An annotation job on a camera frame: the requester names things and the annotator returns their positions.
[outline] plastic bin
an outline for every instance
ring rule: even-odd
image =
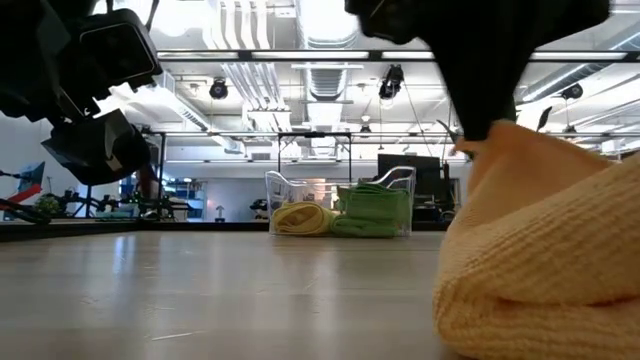
[[[374,182],[327,183],[265,174],[275,235],[395,237],[411,234],[416,169],[400,166]]]

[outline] fabric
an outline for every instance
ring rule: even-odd
[[[353,188],[338,188],[338,197],[340,208],[350,218],[400,224],[411,220],[411,195],[404,189],[359,184]]]
[[[337,216],[331,223],[331,232],[340,237],[392,238],[398,234],[396,223]]]
[[[640,359],[640,155],[497,122],[440,251],[433,316],[479,359]]]
[[[273,224],[277,234],[324,235],[330,232],[334,217],[331,210],[311,201],[284,203],[273,212]]]

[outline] green towel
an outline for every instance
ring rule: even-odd
[[[359,184],[339,187],[338,197],[343,214],[331,223],[337,236],[390,238],[411,222],[411,195],[404,189]]]
[[[350,218],[406,223],[411,217],[411,195],[404,189],[379,184],[338,188],[340,209]]]
[[[339,215],[331,223],[331,232],[341,237],[391,238],[398,234],[393,222],[354,219]]]

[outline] wall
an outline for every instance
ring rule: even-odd
[[[45,161],[43,193],[62,194],[68,188],[77,188],[79,183],[40,145],[49,138],[50,131],[51,124],[47,120],[31,123],[26,118],[8,118],[0,112],[0,169],[17,173],[31,163]],[[18,180],[0,177],[0,197],[15,194],[17,186]]]
[[[255,213],[249,206],[257,199],[266,197],[266,186],[262,178],[206,179],[207,209],[205,221],[213,222],[218,217],[216,207],[222,205],[222,216],[227,222],[252,221]]]

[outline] ceiling duct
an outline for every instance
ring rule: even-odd
[[[296,0],[296,13],[301,47],[304,49],[350,49],[358,39],[358,20],[344,11],[344,0]],[[307,105],[311,126],[315,129],[316,126],[337,125],[342,104],[326,102],[344,99],[348,70],[318,67],[304,71],[307,98],[320,101]],[[315,142],[322,145],[322,149],[315,151],[316,154],[334,153],[328,142],[335,144],[335,139],[317,139]]]
[[[201,114],[198,110],[193,107],[189,101],[181,97],[176,93],[175,89],[175,79],[171,74],[164,72],[162,75],[154,78],[158,87],[165,89],[171,95],[172,98],[167,99],[167,106],[171,107],[178,115],[180,115],[183,119],[189,121],[190,123],[196,125],[203,132],[215,132],[219,131],[219,129],[212,128],[207,121],[207,117]],[[232,140],[228,137],[222,136],[212,136],[213,141],[217,142],[221,146],[224,147],[224,150],[228,154],[244,154],[245,145],[236,140]]]
[[[640,50],[640,22],[628,27],[595,50],[638,51]],[[559,93],[569,86],[597,73],[612,64],[566,65],[527,87],[521,95],[521,102],[529,103]]]

